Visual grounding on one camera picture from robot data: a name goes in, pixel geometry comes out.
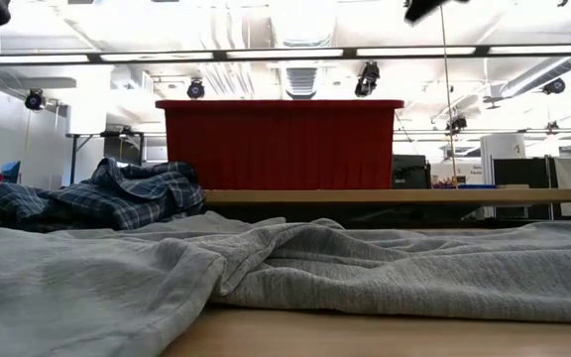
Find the grey garment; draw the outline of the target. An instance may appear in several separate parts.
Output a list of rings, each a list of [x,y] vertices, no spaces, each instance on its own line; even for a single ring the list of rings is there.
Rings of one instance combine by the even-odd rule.
[[[0,357],[158,357],[210,303],[571,322],[571,222],[460,232],[245,223],[0,227]]]

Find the blue plaid button shirt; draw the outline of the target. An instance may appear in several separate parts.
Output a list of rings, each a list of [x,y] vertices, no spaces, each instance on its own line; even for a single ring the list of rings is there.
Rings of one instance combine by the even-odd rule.
[[[51,192],[50,199],[85,226],[132,230],[198,213],[205,192],[186,163],[121,167],[105,158],[90,178]]]

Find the blue plaid pajama pants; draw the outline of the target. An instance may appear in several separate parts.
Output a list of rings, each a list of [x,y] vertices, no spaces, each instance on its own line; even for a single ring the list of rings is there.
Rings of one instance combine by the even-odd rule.
[[[63,206],[52,190],[0,183],[0,226],[32,232],[52,232],[70,228]]]

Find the red plastic laundry bin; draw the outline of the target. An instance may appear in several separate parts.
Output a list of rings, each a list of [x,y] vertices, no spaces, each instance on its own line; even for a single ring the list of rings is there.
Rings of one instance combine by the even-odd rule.
[[[401,100],[161,100],[205,189],[388,189]]]

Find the black round ceiling spotlight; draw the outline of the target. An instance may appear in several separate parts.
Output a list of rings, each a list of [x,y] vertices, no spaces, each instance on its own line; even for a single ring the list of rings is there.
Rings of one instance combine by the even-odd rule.
[[[566,83],[561,78],[556,78],[551,82],[548,82],[542,87],[542,92],[549,95],[549,94],[560,94],[566,88]]]
[[[205,95],[205,87],[202,84],[202,80],[199,78],[193,79],[186,90],[186,95],[192,100],[203,98]]]
[[[42,111],[46,106],[43,91],[39,88],[31,89],[25,98],[24,105],[32,111]]]

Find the black monitor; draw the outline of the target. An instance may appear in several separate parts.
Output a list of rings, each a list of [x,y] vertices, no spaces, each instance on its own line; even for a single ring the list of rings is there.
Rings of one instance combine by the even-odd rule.
[[[392,189],[430,189],[430,163],[426,156],[394,155]]]

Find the light wood side table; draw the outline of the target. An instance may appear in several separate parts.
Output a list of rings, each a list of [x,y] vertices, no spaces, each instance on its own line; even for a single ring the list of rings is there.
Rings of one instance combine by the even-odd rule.
[[[357,190],[208,190],[210,204],[260,203],[571,203],[571,189],[357,189]]]

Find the black partition panel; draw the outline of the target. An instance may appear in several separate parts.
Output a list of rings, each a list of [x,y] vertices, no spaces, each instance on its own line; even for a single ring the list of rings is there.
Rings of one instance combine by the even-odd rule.
[[[548,188],[544,159],[499,159],[494,160],[495,185],[524,184],[529,188]],[[547,204],[528,206],[502,206],[496,208],[499,219],[549,218]]]

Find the black aluminium table frame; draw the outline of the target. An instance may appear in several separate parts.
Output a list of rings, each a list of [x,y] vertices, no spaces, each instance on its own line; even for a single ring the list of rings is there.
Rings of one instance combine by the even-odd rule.
[[[559,204],[498,206],[493,217],[478,204],[366,204],[366,203],[209,203],[206,210],[226,218],[259,222],[283,217],[288,222],[328,218],[348,229],[500,229],[545,221],[571,221]]]

